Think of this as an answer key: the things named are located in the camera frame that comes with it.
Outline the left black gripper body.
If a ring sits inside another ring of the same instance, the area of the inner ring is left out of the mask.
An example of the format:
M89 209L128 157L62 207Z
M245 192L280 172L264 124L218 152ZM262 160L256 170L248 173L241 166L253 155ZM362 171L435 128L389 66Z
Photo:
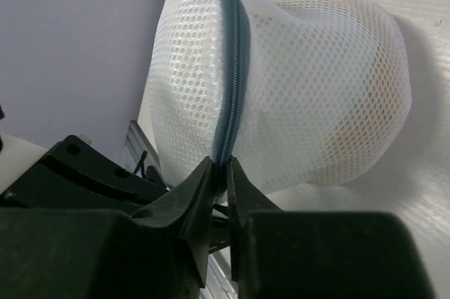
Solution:
M1 206L138 210L166 192L70 135L7 183Z

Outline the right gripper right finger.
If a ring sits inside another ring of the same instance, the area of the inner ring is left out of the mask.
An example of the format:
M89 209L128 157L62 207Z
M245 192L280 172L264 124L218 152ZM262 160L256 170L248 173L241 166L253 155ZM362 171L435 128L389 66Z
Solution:
M281 211L248 179L237 158L226 168L228 217L230 227L231 278L238 283L243 269L245 223L252 211Z

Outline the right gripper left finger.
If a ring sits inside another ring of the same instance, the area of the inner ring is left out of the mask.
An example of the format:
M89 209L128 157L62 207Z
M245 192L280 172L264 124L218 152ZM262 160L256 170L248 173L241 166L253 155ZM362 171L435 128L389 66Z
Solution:
M214 195L214 164L206 157L178 186L131 216L175 240L200 287L207 279Z

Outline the white mesh laundry bag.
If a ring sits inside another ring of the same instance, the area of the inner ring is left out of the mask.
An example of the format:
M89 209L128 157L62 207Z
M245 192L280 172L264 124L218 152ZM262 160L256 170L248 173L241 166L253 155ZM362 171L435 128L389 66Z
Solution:
M162 177L236 157L264 193L370 169L411 108L395 19L366 0L165 0L148 74Z

